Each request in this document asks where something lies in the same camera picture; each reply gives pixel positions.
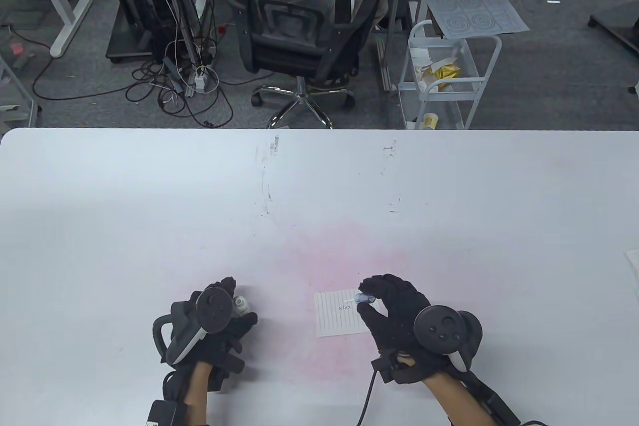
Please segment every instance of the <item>power strip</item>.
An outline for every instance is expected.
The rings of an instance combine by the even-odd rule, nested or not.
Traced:
[[[196,92],[206,92],[206,84],[208,83],[208,79],[210,77],[211,75],[207,68],[202,68],[199,72],[196,73],[196,76],[193,77],[194,85],[196,86]]]

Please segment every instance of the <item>black glove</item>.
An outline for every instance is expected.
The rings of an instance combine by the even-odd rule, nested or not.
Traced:
[[[376,275],[361,282],[362,293],[371,294],[383,301],[388,317],[377,312],[368,303],[359,303],[357,312],[368,326],[377,349],[382,356],[395,360],[395,369],[406,370],[406,365],[396,362],[397,353],[409,355],[415,360],[409,374],[397,375],[398,383],[413,383],[429,378],[450,364],[447,356],[436,355],[424,349],[413,332],[415,317],[431,303],[407,281],[394,275]]]
[[[231,298],[235,295],[236,283],[231,276],[209,286],[224,288],[228,294],[230,294]],[[192,292],[189,300],[191,308],[195,307],[196,300],[200,294],[201,291]],[[195,364],[198,361],[202,361],[213,367],[222,367],[224,356],[231,348],[235,349],[238,353],[242,352],[240,339],[248,333],[251,327],[257,322],[258,315],[255,313],[248,313],[239,318],[231,319],[226,328],[221,332],[215,333],[214,335],[208,334],[199,340],[180,364]]]
[[[235,295],[236,283],[230,276],[209,286],[224,288],[231,298]],[[192,292],[187,313],[190,309],[195,308],[196,300],[200,294],[201,291]],[[165,378],[162,388],[164,399],[183,400],[197,362],[205,362],[213,366],[208,378],[208,391],[219,391],[222,381],[228,378],[231,372],[240,373],[244,369],[244,362],[237,356],[230,355],[230,350],[242,352],[240,339],[257,322],[257,314],[247,313],[239,318],[232,318],[221,332],[207,334],[199,340],[185,358],[173,366],[175,372]]]

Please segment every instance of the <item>small vial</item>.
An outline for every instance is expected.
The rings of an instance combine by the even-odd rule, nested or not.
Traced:
[[[236,296],[233,298],[233,316],[240,317],[246,313],[251,312],[249,302],[244,299],[244,296]]]
[[[377,298],[372,294],[358,293],[352,300],[346,300],[345,303],[368,303],[371,304],[376,301]]]

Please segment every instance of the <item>paper cup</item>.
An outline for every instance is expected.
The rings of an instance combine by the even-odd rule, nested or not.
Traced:
[[[422,122],[421,129],[435,129],[438,121],[439,116],[434,113],[426,113],[424,115],[424,121]]]

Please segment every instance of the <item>chrome chair base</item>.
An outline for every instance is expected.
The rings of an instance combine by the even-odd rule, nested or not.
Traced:
[[[326,115],[326,113],[321,110],[317,103],[315,103],[313,97],[342,93],[345,94],[347,98],[350,98],[351,102],[354,102],[353,92],[347,90],[346,88],[340,88],[338,90],[319,90],[309,92],[306,86],[306,81],[303,79],[303,77],[297,76],[296,81],[297,84],[295,86],[295,91],[284,90],[282,88],[279,88],[278,86],[267,86],[265,84],[262,84],[255,88],[255,90],[253,90],[253,96],[251,97],[251,104],[253,104],[253,106],[262,105],[260,93],[263,92],[276,93],[278,95],[293,97],[293,99],[290,102],[286,103],[286,105],[280,111],[278,111],[278,113],[271,116],[267,128],[277,127],[277,124],[286,115],[286,113],[291,111],[296,105],[299,104],[308,107],[308,109],[310,109],[315,117],[322,123],[324,128],[333,129],[333,122]]]

